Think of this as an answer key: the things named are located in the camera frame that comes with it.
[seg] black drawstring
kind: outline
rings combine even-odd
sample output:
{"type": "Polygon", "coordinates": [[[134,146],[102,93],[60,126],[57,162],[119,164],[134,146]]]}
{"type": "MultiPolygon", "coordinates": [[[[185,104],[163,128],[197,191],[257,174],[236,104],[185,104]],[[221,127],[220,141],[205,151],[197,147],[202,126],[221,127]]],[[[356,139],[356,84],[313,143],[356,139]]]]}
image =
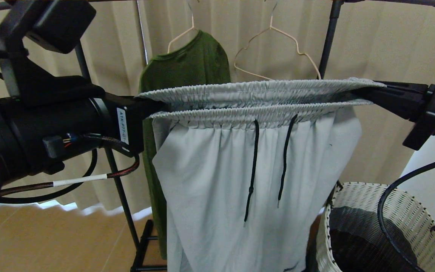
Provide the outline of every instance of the black drawstring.
{"type": "Polygon", "coordinates": [[[281,200],[281,193],[283,193],[283,186],[285,185],[285,173],[286,173],[286,153],[288,150],[288,144],[290,142],[290,136],[292,134],[293,125],[295,124],[295,120],[297,119],[298,114],[293,116],[290,126],[288,127],[288,133],[286,134],[286,140],[285,140],[285,150],[283,150],[283,174],[281,174],[281,184],[279,187],[279,194],[278,194],[278,208],[279,208],[279,201],[281,200]]]}
{"type": "Polygon", "coordinates": [[[256,131],[255,131],[255,138],[254,138],[253,170],[251,173],[251,183],[249,184],[248,200],[246,203],[245,223],[246,223],[248,211],[249,211],[249,201],[251,200],[251,195],[254,191],[254,176],[256,173],[256,160],[258,158],[259,124],[258,124],[257,120],[254,121],[254,125],[256,127],[255,128],[256,131]]]}

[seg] white label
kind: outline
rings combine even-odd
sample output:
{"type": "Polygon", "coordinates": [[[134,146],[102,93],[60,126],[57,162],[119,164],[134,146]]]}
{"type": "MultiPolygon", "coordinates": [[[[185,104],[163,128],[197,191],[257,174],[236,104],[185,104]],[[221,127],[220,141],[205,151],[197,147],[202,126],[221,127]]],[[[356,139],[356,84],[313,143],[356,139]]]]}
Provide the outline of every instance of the white label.
{"type": "Polygon", "coordinates": [[[120,140],[128,144],[128,131],[126,129],[125,110],[117,108],[117,119],[119,119],[120,140]]]}

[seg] light under curtain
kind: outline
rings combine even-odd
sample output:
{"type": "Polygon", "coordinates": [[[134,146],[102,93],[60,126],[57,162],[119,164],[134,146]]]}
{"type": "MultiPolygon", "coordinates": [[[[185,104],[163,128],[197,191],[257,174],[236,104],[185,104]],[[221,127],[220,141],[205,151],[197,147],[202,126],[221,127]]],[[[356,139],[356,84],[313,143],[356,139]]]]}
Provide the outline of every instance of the light under curtain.
{"type": "MultiPolygon", "coordinates": [[[[190,1],[195,26],[210,33],[224,48],[228,62],[236,52],[262,29],[269,26],[268,0],[190,1]]],[[[300,49],[319,62],[325,38],[331,1],[282,0],[273,25],[295,36],[300,49]]],[[[140,73],[146,59],[167,52],[167,45],[191,26],[190,11],[184,0],[146,0],[95,2],[97,15],[83,36],[83,51],[92,81],[118,95],[136,95],[140,73]]],[[[0,20],[6,11],[0,11],[0,20]]],[[[193,34],[176,42],[185,45],[193,34]]],[[[266,33],[240,54],[240,67],[252,69],[271,79],[314,79],[309,62],[295,57],[292,42],[276,33],[266,33]]],[[[74,52],[67,55],[45,51],[26,40],[30,59],[56,76],[79,74],[74,52]]],[[[325,79],[363,77],[373,80],[430,84],[435,81],[435,9],[383,2],[344,5],[325,79]]],[[[231,68],[231,82],[257,80],[231,68]]],[[[7,96],[0,81],[0,97],[7,96]]],[[[356,107],[362,137],[342,181],[388,184],[399,177],[412,151],[402,147],[411,124],[377,106],[356,107]]],[[[104,153],[99,151],[95,174],[109,171],[104,153]]],[[[120,167],[131,159],[116,154],[120,167]]],[[[83,155],[68,160],[65,170],[53,176],[26,177],[12,186],[79,177],[90,163],[83,155]]],[[[150,206],[143,167],[124,177],[124,188],[132,212],[150,206]]],[[[44,189],[38,194],[48,193],[44,189]]],[[[21,193],[31,196],[35,193],[21,193]]],[[[83,184],[58,199],[62,204],[75,202],[83,209],[102,203],[107,210],[120,206],[112,181],[83,184]]]]}

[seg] clothes hanger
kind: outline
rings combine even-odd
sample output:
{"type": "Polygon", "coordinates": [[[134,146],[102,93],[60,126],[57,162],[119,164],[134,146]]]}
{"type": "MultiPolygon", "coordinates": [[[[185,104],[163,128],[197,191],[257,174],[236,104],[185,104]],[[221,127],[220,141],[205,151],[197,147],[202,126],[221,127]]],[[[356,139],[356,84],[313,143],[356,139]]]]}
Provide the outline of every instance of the clothes hanger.
{"type": "Polygon", "coordinates": [[[234,67],[235,67],[236,69],[238,69],[238,70],[240,70],[240,71],[246,73],[246,74],[250,74],[250,75],[252,75],[252,76],[257,76],[257,77],[260,77],[260,78],[262,78],[262,79],[272,80],[272,79],[270,79],[269,77],[261,76],[261,75],[259,75],[259,74],[254,74],[254,73],[252,73],[252,72],[248,72],[248,71],[246,71],[246,70],[244,70],[244,69],[241,69],[240,67],[238,67],[238,66],[236,65],[236,59],[237,59],[237,57],[238,57],[238,55],[240,54],[241,51],[243,51],[243,50],[247,50],[247,49],[249,48],[249,45],[250,45],[251,41],[254,40],[257,36],[260,36],[261,34],[265,33],[266,31],[273,30],[273,31],[276,31],[276,32],[278,32],[278,33],[281,33],[281,34],[287,36],[288,38],[292,39],[293,41],[295,41],[296,51],[297,51],[298,55],[300,55],[300,56],[303,56],[303,55],[304,55],[304,56],[306,56],[306,57],[309,59],[309,61],[310,61],[311,64],[313,65],[313,68],[315,69],[316,74],[318,75],[318,79],[321,79],[320,72],[318,71],[318,68],[316,67],[315,62],[313,62],[313,60],[311,59],[310,55],[307,54],[307,53],[305,53],[305,52],[303,52],[303,53],[300,52],[300,48],[298,47],[298,41],[297,41],[293,36],[289,35],[288,33],[285,33],[284,31],[281,31],[281,30],[279,30],[279,29],[277,29],[277,28],[275,28],[275,27],[273,26],[273,13],[275,12],[275,9],[276,9],[276,6],[278,5],[278,2],[279,2],[279,0],[276,1],[276,4],[275,4],[275,6],[273,7],[273,10],[271,11],[270,26],[269,26],[267,29],[264,29],[263,31],[261,31],[260,33],[254,35],[254,36],[253,36],[253,37],[248,41],[247,45],[246,45],[245,47],[241,48],[241,49],[238,51],[238,53],[237,53],[236,56],[234,57],[234,67]]]}
{"type": "Polygon", "coordinates": [[[193,30],[198,30],[197,28],[195,28],[194,26],[194,13],[192,12],[192,7],[190,6],[189,0],[186,0],[190,9],[190,19],[192,22],[192,26],[190,29],[187,29],[186,31],[184,31],[184,33],[180,34],[179,36],[177,36],[176,38],[174,38],[170,43],[169,43],[169,47],[167,48],[167,53],[171,53],[171,45],[177,41],[179,38],[181,38],[182,36],[186,35],[187,33],[193,31],[193,30]]]}

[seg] green shirt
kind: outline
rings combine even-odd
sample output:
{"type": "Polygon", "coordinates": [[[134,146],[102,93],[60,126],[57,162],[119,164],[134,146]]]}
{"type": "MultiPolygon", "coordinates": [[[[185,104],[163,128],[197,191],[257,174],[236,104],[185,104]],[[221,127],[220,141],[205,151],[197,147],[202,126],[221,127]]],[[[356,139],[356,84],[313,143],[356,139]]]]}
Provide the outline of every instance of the green shirt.
{"type": "MultiPolygon", "coordinates": [[[[140,76],[140,92],[229,82],[231,78],[226,52],[210,34],[199,31],[183,48],[152,58],[140,76]]],[[[143,141],[143,165],[149,185],[152,214],[159,234],[160,254],[166,259],[167,204],[152,165],[157,151],[150,119],[143,121],[143,141]]]]}

